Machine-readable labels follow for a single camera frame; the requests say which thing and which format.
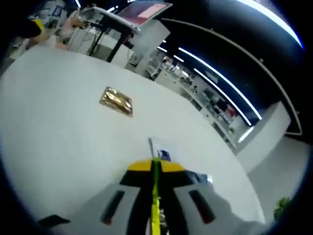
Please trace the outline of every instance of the desk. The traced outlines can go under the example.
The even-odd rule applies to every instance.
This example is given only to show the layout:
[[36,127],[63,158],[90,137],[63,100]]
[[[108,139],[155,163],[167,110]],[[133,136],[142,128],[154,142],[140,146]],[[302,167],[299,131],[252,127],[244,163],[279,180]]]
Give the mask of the desk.
[[[132,98],[133,118],[99,104],[107,86]],[[120,180],[130,163],[150,158],[148,137],[156,136],[177,146],[178,162],[188,170],[211,175],[237,216],[264,221],[226,143],[190,102],[165,87],[96,58],[45,47],[19,57],[0,87],[2,162],[36,219],[75,212]]]
[[[95,36],[98,37],[96,31],[93,29],[90,28],[75,29],[72,38],[69,42],[68,50],[82,54],[87,54]],[[106,60],[109,54],[111,53],[112,49],[115,47],[116,43],[117,43],[116,39],[104,34],[99,40],[97,46],[98,53],[94,53],[94,56],[99,59]],[[121,68],[124,68],[133,54],[134,52],[131,49],[129,49],[125,45],[121,45],[116,55],[113,57],[111,63],[118,65]]]

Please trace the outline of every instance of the white wall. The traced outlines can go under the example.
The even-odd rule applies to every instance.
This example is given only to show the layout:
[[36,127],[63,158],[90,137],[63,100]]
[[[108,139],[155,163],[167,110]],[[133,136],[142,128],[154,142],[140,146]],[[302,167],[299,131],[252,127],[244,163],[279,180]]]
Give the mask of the white wall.
[[277,201],[296,192],[306,169],[309,145],[284,137],[249,174],[267,222],[273,220]]
[[237,159],[247,173],[252,171],[284,136],[290,117],[280,101],[271,105],[253,131],[238,145]]
[[158,20],[150,20],[140,29],[141,32],[135,34],[130,42],[134,45],[132,50],[144,56],[149,56],[170,34],[170,31]]

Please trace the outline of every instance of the monitor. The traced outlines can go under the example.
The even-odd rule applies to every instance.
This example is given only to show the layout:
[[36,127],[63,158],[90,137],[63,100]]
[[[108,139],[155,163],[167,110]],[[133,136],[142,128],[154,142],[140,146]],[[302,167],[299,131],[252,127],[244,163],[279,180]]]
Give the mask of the monitor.
[[140,27],[173,4],[156,1],[135,1],[117,15]]

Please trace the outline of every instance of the black ceiling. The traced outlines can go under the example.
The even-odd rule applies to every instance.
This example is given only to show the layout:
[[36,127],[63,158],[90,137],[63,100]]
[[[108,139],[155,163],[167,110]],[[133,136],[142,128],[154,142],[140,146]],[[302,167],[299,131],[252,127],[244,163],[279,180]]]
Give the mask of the black ceiling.
[[[129,3],[127,0],[87,0],[98,6],[109,9],[119,6],[123,9]],[[236,0],[171,0],[173,7],[164,12],[159,18],[175,19],[193,23],[229,38],[245,48],[258,59],[263,59],[263,64],[278,79],[286,90],[296,111],[303,129],[303,136],[296,137],[302,141],[312,142],[310,120],[310,76],[306,76],[305,64],[308,46],[305,34],[306,8],[295,2],[272,1],[276,5],[279,15],[294,29],[302,41],[305,49],[277,24],[259,13],[258,11]],[[170,36],[162,47],[171,55],[182,58],[184,64],[190,69],[197,68],[204,72],[208,70],[199,62],[191,59],[178,47],[197,55],[225,77],[227,77],[257,108],[262,114],[265,108],[279,100],[283,101],[292,122],[289,132],[299,132],[298,125],[286,99],[268,74],[251,58],[232,46],[230,43],[192,26],[161,20],[171,31]],[[229,86],[221,87],[242,111],[249,112],[241,99],[236,100],[236,94]]]

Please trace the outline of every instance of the led strip light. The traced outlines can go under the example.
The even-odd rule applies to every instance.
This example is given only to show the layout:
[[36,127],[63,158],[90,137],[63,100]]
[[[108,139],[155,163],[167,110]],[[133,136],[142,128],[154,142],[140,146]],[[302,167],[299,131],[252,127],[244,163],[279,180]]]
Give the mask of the led strip light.
[[181,73],[184,74],[186,77],[189,77],[189,74],[187,74],[185,71],[183,71]]
[[277,87],[279,88],[279,90],[281,91],[281,93],[283,94],[283,96],[285,97],[287,103],[289,104],[290,108],[291,108],[291,111],[294,115],[294,118],[297,122],[297,125],[298,125],[298,128],[299,128],[299,132],[286,132],[286,134],[288,135],[293,135],[293,136],[301,136],[303,134],[302,132],[302,127],[301,127],[301,123],[300,123],[300,120],[299,120],[299,117],[298,117],[298,114],[297,114],[297,111],[295,110],[295,107],[292,103],[292,101],[290,100],[287,92],[285,91],[285,89],[283,88],[283,86],[279,83],[279,81],[277,80],[277,78],[271,73],[271,71],[266,67],[264,66],[264,64],[262,64],[258,58],[256,58],[254,55],[252,55],[249,51],[247,51],[246,49],[244,49],[242,46],[238,45],[237,43],[235,43],[234,41],[230,40],[229,38],[213,31],[213,30],[210,30],[210,29],[207,29],[207,28],[204,28],[202,26],[199,26],[199,25],[196,25],[196,24],[192,24],[192,23],[189,23],[189,22],[185,22],[185,21],[178,21],[178,20],[174,20],[174,19],[167,19],[167,18],[162,18],[162,20],[164,21],[170,21],[170,22],[175,22],[175,23],[179,23],[179,24],[184,24],[184,25],[188,25],[188,26],[191,26],[191,27],[195,27],[195,28],[198,28],[198,29],[201,29],[203,31],[206,31],[208,33],[211,33],[213,35],[215,35],[216,37],[219,37],[223,40],[225,40],[226,42],[232,44],[234,47],[236,47],[237,49],[241,50],[244,54],[246,54],[248,57],[250,57],[255,63],[257,63],[267,74],[268,76],[273,80],[273,82],[277,85]]
[[253,131],[254,126],[250,127],[238,140],[238,143],[241,143],[250,133]]
[[274,21],[276,24],[278,24],[283,30],[285,30],[287,33],[289,33],[290,36],[292,36],[297,43],[303,48],[299,38],[297,37],[296,33],[293,31],[293,29],[286,24],[281,18],[279,18],[277,15],[275,15],[272,11],[267,9],[266,7],[262,6],[261,4],[253,1],[253,0],[237,0],[249,7],[252,7],[253,9],[257,10],[258,12],[262,13],[263,15],[270,18],[272,21]]
[[162,48],[162,47],[157,47],[158,49],[160,49],[160,50],[163,50],[164,52],[167,52],[167,50],[165,50],[164,48]]
[[201,73],[199,70],[194,69],[198,74],[200,74],[205,80],[207,80],[213,87],[215,87],[226,99],[229,100],[229,102],[238,110],[238,112],[241,114],[241,116],[246,120],[247,124],[251,126],[251,122],[249,119],[244,115],[244,113],[238,108],[238,106],[232,101],[228,95],[225,94],[214,82],[212,82],[209,78],[207,78],[203,73]]
[[112,11],[114,11],[115,10],[115,7],[113,6],[113,7],[111,7],[109,10],[107,10],[107,12],[112,12]]
[[178,57],[178,56],[176,56],[176,55],[174,55],[174,58],[178,59],[178,60],[179,60],[179,61],[181,61],[181,62],[184,62],[184,60],[183,60],[183,59],[179,58],[179,57]]
[[78,5],[79,8],[81,8],[82,6],[80,5],[78,0],[75,0],[76,4]]

